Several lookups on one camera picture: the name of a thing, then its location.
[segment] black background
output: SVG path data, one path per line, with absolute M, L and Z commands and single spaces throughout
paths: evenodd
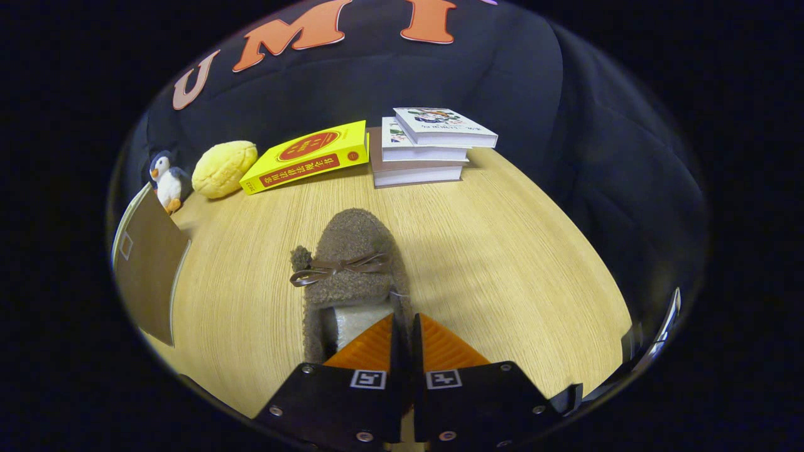
M 679 339 L 544 449 L 800 447 L 802 164 L 794 152 L 804 147 L 793 30 L 801 7 L 551 3 L 559 4 L 535 9 L 620 60 L 679 119 L 708 179 L 714 245 L 707 286 Z M 211 45 L 276 8 L 26 2 L 4 14 L 4 236 L 20 252 L 6 259 L 3 368 L 12 378 L 2 396 L 12 422 L 3 422 L 4 450 L 278 448 L 182 386 L 143 346 L 113 295 L 103 218 L 119 146 L 150 98 Z

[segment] red label on book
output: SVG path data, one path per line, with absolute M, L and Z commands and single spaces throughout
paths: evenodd
M 280 162 L 288 162 L 296 158 L 305 156 L 311 152 L 315 152 L 324 146 L 332 143 L 340 134 L 338 132 L 321 132 L 320 134 L 310 135 L 307 138 L 295 142 L 288 146 L 279 154 L 278 160 Z
M 289 180 L 298 179 L 319 171 L 329 170 L 340 166 L 341 162 L 338 160 L 337 154 L 323 155 L 306 162 L 295 163 L 287 168 L 268 173 L 260 176 L 260 182 L 263 186 L 271 187 L 278 183 L 287 182 Z

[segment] penguin plush toy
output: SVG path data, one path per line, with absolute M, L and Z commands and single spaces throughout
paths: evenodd
M 156 182 L 156 196 L 165 212 L 176 212 L 193 190 L 190 176 L 178 166 L 171 166 L 173 154 L 164 150 L 150 164 L 150 176 Z

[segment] brown plush slipper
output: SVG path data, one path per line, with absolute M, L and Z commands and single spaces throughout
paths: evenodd
M 323 363 L 390 313 L 409 334 L 404 264 L 393 236 L 370 212 L 353 208 L 336 214 L 315 258 L 299 245 L 291 263 L 296 273 L 290 281 L 305 290 L 305 361 Z

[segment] brown leather bow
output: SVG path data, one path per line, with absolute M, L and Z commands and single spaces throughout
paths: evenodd
M 299 270 L 290 277 L 290 283 L 296 287 L 303 287 L 319 282 L 322 279 L 327 279 L 344 270 L 355 273 L 382 273 L 390 263 L 391 256 L 388 253 L 376 252 L 371 252 L 350 261 L 328 262 L 313 259 L 310 263 L 310 268 Z

